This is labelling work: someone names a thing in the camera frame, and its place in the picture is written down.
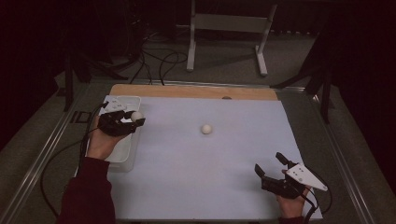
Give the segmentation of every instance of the white table surface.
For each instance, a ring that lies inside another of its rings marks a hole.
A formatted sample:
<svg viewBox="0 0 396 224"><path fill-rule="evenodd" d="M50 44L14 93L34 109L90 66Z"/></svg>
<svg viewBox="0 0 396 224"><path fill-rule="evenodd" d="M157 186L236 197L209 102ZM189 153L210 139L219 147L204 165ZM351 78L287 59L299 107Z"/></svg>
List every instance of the white table surface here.
<svg viewBox="0 0 396 224"><path fill-rule="evenodd" d="M280 101L142 97L140 106L146 123L134 168L108 173L118 219L279 217L276 197L261 189L254 166L281 179L286 167L277 152L303 163ZM201 133L204 124L212 125L211 134ZM320 211L312 218L321 218Z"/></svg>

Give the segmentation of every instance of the small round ball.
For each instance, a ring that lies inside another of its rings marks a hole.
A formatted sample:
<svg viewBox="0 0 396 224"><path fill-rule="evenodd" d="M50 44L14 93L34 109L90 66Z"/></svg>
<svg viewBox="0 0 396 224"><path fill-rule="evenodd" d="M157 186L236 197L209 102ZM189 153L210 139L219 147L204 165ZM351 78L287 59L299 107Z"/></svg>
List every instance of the small round ball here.
<svg viewBox="0 0 396 224"><path fill-rule="evenodd" d="M201 127L201 132L203 133L203 134L210 134L210 133L212 133L212 126L210 126L209 124L206 124L206 125L203 125L202 127Z"/></svg>
<svg viewBox="0 0 396 224"><path fill-rule="evenodd" d="M134 112L134 113L131 115L131 120L132 120L133 122L136 122L138 119L142 119L142 118L143 118L143 114L140 113L139 111L136 111L136 112Z"/></svg>

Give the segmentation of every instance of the white metal stand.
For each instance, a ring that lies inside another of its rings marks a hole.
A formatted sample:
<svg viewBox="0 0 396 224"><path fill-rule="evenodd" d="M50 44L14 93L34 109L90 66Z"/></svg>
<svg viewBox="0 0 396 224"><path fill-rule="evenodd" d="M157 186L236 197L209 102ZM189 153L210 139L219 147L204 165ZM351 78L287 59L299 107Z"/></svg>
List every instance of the white metal stand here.
<svg viewBox="0 0 396 224"><path fill-rule="evenodd" d="M256 46L257 62L260 67L260 74L267 76L267 68L265 66L262 51L265 42L270 32L271 24L275 15L277 5L272 5L270 13L267 18L258 17L241 17L228 15L213 15L195 13L195 0L191 0L191 36L189 56L187 60L187 71L192 72L194 69L195 59L195 30L223 30L223 31L238 31L262 34L262 42Z"/></svg>

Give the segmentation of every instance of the person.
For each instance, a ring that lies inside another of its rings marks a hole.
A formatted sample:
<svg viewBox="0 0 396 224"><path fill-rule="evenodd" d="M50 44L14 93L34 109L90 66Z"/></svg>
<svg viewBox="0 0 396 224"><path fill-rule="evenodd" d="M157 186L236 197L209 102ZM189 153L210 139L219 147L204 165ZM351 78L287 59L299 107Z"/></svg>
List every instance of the person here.
<svg viewBox="0 0 396 224"><path fill-rule="evenodd" d="M99 117L94 120L97 127ZM61 213L57 224L113 224L116 223L114 204L111 198L111 183L107 180L109 162L105 159L115 145L125 136L110 136L100 129L90 133L87 156L83 159L78 174L73 177L62 198ZM276 195L281 217L280 224L302 224L304 199L286 199Z"/></svg>

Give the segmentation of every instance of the maroon sleeve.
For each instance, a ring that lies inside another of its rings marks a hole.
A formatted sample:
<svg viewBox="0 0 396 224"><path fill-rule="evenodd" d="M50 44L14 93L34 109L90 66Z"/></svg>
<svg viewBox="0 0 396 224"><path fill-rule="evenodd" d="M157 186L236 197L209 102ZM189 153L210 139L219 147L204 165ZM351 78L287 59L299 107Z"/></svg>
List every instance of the maroon sleeve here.
<svg viewBox="0 0 396 224"><path fill-rule="evenodd" d="M303 224L304 218L303 217L291 217L291 218L283 218L280 217L279 224Z"/></svg>
<svg viewBox="0 0 396 224"><path fill-rule="evenodd" d="M108 161L84 158L79 174L66 188L56 223L116 223L108 165Z"/></svg>

